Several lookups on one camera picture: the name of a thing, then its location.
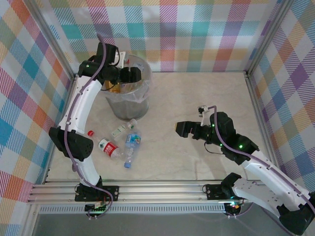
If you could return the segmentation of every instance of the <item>white marble surface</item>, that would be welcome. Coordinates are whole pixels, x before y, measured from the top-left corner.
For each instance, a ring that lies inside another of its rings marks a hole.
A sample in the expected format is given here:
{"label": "white marble surface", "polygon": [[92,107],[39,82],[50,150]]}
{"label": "white marble surface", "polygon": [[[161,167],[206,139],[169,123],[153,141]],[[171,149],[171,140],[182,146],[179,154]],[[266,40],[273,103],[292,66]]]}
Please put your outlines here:
{"label": "white marble surface", "polygon": [[[147,114],[138,120],[142,131],[139,154],[131,169],[123,159],[111,160],[94,144],[93,161],[103,179],[224,179],[230,172],[246,176],[242,167],[223,155],[210,154],[202,140],[181,138],[176,122],[201,121],[197,107],[217,105],[234,122],[236,131],[265,150],[242,73],[154,73],[155,88]],[[124,121],[117,119],[100,92],[91,108],[86,132],[110,133]],[[124,147],[121,137],[118,145]],[[207,148],[220,152],[219,147]],[[247,173],[249,179],[257,179]],[[71,161],[55,150],[47,180],[76,179]]]}

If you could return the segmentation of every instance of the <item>red label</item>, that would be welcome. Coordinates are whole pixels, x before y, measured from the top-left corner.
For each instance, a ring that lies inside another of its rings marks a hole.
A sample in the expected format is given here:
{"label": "red label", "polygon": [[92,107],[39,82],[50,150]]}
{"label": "red label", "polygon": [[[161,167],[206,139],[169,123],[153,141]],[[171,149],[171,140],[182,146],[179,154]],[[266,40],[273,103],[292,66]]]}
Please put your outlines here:
{"label": "red label", "polygon": [[113,151],[118,148],[115,144],[112,142],[108,142],[106,146],[104,147],[103,152],[105,152],[107,155],[111,156]]}

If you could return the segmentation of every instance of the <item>white bottle cap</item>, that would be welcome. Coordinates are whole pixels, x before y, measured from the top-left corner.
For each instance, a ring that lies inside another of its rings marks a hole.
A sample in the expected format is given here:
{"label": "white bottle cap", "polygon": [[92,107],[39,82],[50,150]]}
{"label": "white bottle cap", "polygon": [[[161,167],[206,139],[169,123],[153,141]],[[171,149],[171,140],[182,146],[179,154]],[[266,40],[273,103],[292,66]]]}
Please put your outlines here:
{"label": "white bottle cap", "polygon": [[133,129],[136,125],[138,124],[138,122],[135,119],[131,119],[128,123],[127,123],[127,127],[129,129]]}

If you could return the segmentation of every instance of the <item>metal trash can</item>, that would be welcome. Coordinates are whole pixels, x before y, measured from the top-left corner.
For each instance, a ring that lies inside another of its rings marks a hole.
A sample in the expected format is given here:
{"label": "metal trash can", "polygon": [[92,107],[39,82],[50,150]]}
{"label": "metal trash can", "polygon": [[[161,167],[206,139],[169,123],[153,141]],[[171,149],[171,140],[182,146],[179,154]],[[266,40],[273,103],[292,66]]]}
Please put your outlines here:
{"label": "metal trash can", "polygon": [[149,89],[152,85],[152,71],[149,64],[140,57],[129,55],[129,67],[136,66],[142,71],[142,79],[130,92],[113,93],[106,91],[106,99],[115,116],[122,120],[140,119],[149,109]]}

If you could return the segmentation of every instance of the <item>blue bottle label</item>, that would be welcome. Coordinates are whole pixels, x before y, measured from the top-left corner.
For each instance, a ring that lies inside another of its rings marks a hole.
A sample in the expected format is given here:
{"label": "blue bottle label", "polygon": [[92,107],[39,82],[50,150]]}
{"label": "blue bottle label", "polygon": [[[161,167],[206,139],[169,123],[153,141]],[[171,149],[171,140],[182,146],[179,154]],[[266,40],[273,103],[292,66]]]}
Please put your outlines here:
{"label": "blue bottle label", "polygon": [[131,144],[140,144],[141,138],[137,134],[129,134],[127,136],[126,143],[131,143]]}

